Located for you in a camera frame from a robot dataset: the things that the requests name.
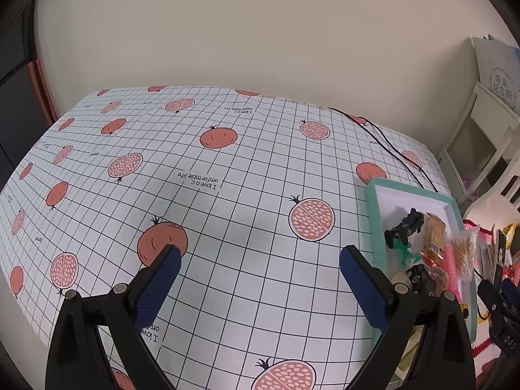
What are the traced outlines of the pink hair roller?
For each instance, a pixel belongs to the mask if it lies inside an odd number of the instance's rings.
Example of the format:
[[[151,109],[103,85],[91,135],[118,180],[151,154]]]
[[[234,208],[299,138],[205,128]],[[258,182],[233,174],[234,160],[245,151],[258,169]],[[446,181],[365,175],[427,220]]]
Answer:
[[[451,243],[444,245],[442,268],[448,275],[448,290],[456,296],[458,302],[461,302],[462,297],[458,287],[457,265]]]

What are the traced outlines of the black toy car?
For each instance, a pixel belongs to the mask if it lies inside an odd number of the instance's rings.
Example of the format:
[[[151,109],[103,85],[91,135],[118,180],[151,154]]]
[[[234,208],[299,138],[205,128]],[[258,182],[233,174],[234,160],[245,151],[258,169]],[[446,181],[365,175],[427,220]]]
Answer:
[[[418,295],[434,297],[436,281],[430,277],[424,264],[416,264],[405,271],[410,280],[411,290]]]

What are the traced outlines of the cotton swabs plastic bag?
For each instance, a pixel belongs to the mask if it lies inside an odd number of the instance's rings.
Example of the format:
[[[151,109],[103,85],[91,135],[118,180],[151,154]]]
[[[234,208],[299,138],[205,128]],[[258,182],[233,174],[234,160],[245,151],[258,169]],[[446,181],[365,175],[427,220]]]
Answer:
[[[453,231],[448,243],[453,247],[458,277],[464,282],[473,279],[474,260],[478,249],[479,227]]]

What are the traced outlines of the orange snack bar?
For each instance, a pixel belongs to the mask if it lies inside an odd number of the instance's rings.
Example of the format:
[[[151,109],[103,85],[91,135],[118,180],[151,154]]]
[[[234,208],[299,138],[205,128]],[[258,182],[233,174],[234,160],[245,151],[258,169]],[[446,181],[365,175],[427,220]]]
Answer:
[[[446,243],[446,224],[439,216],[427,213],[426,235],[421,257],[430,267],[442,268],[443,248]]]

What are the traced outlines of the green translucent toy figure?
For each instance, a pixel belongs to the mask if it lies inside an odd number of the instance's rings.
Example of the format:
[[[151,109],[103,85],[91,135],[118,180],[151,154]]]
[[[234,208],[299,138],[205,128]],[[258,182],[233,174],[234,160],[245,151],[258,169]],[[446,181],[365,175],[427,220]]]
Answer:
[[[416,262],[421,260],[419,254],[410,251],[411,243],[404,244],[401,239],[394,239],[393,246],[393,249],[399,253],[399,263],[403,270],[408,270]]]

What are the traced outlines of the black claw hair clip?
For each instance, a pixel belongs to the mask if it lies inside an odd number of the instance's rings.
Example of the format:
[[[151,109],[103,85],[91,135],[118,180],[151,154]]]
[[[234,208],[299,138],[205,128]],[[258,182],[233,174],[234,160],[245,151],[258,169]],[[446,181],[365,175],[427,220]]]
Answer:
[[[410,247],[409,237],[414,233],[419,233],[424,222],[424,214],[411,208],[408,215],[403,217],[397,226],[384,231],[387,247],[390,249],[397,248],[397,245],[404,248]]]

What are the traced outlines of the cream lace scrunchie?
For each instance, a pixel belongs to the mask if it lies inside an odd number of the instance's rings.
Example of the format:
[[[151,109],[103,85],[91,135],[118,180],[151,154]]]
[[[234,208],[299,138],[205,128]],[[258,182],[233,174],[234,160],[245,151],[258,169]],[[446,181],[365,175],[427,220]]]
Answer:
[[[405,271],[400,271],[390,278],[390,282],[393,284],[402,283],[407,286],[408,289],[412,289],[411,280]]]

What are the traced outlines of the smartphone on stand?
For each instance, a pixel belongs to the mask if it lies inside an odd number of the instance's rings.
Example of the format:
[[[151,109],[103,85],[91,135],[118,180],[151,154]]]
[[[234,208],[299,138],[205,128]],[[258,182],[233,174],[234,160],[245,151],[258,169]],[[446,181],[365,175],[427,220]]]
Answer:
[[[501,292],[501,283],[504,278],[504,272],[506,271],[505,266],[505,255],[506,255],[506,235],[502,230],[498,230],[496,233],[495,242],[495,268],[494,268],[494,288]]]

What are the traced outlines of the yellow snack packet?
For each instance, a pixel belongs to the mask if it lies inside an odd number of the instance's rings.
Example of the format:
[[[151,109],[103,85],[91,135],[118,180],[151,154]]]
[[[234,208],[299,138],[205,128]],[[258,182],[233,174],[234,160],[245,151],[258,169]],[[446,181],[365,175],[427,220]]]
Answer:
[[[502,229],[502,232],[504,233],[506,237],[506,248],[510,249],[513,243],[513,240],[515,238],[515,231],[518,227],[517,223],[512,223],[507,226],[505,226]]]

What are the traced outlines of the teal shallow box tray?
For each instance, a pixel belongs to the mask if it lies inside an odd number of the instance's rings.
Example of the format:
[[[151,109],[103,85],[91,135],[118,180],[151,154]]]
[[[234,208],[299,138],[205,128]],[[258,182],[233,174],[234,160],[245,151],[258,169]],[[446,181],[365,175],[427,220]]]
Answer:
[[[387,247],[384,231],[396,226],[411,208],[435,214],[445,222],[448,233],[463,230],[463,220],[455,200],[433,190],[417,188],[394,180],[373,178],[365,187],[365,199],[369,214],[369,230],[372,242],[374,268],[380,269],[386,277],[393,277],[403,269],[399,263],[399,253]],[[420,254],[424,246],[426,228],[409,237],[410,251]]]

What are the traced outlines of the white cutout headboard shelf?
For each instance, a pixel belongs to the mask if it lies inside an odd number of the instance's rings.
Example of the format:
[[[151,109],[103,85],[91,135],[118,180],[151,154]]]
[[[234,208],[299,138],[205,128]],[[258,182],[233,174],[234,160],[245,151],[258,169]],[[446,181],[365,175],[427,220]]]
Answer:
[[[462,211],[491,189],[519,149],[519,48],[491,35],[472,45],[479,77],[438,156]]]

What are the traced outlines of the pomegranate grid tablecloth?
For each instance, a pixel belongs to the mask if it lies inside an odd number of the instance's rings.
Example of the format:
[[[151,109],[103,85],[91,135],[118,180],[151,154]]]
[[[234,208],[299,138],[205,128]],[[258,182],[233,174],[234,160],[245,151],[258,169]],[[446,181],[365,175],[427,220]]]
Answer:
[[[248,389],[263,359],[341,389],[371,348],[338,270],[345,245],[372,251],[365,179],[449,189],[410,137],[207,86],[102,90],[53,123],[15,93],[1,155],[2,334],[36,388],[64,293],[127,283],[172,243],[182,270],[143,337],[179,389]]]

